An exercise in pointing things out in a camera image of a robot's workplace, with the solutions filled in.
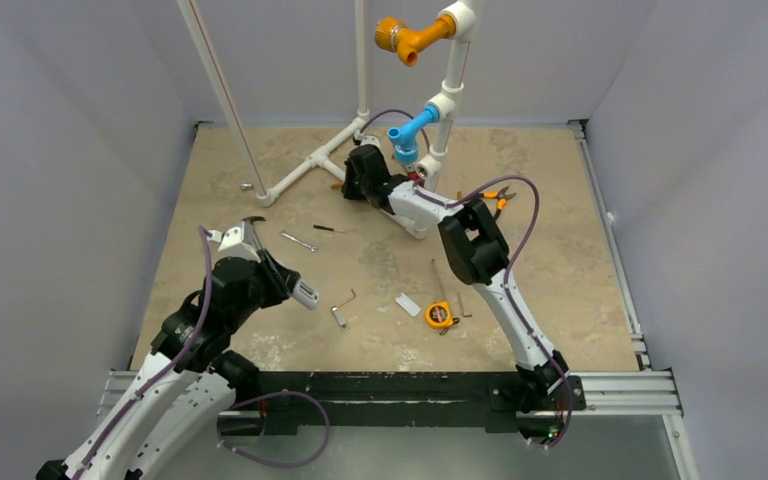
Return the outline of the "white remote control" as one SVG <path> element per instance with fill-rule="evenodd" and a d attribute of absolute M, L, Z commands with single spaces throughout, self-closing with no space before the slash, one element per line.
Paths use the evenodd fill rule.
<path fill-rule="evenodd" d="M 315 310 L 319 304 L 319 292 L 300 278 L 294 285 L 291 298 L 308 310 Z"/>

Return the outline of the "white battery cover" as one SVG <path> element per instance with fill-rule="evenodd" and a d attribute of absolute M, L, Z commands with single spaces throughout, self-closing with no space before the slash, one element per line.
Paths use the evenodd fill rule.
<path fill-rule="evenodd" d="M 416 317 L 422 311 L 421 307 L 405 293 L 397 295 L 395 302 L 411 317 Z"/>

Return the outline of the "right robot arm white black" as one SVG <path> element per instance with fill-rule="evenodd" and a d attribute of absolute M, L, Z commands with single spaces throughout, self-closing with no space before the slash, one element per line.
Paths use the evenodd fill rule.
<path fill-rule="evenodd" d="M 345 198 L 437 228 L 451 271 L 479 293 L 508 339 L 522 378 L 524 410 L 544 407 L 560 394 L 560 408 L 572 412 L 569 368 L 539 327 L 513 273 L 520 252 L 510 249 L 477 192 L 460 200 L 433 193 L 406 175 L 390 173 L 382 152 L 372 145 L 353 149 L 345 167 Z"/>

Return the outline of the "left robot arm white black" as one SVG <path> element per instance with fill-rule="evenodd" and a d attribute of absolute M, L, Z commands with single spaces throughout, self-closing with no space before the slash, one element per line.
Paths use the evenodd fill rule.
<path fill-rule="evenodd" d="M 256 311 L 319 294 L 268 251 L 217 260 L 200 290 L 162 324 L 131 384 L 83 444 L 49 460 L 39 479 L 153 479 L 210 418 L 260 394 L 258 368 L 230 348 Z"/>

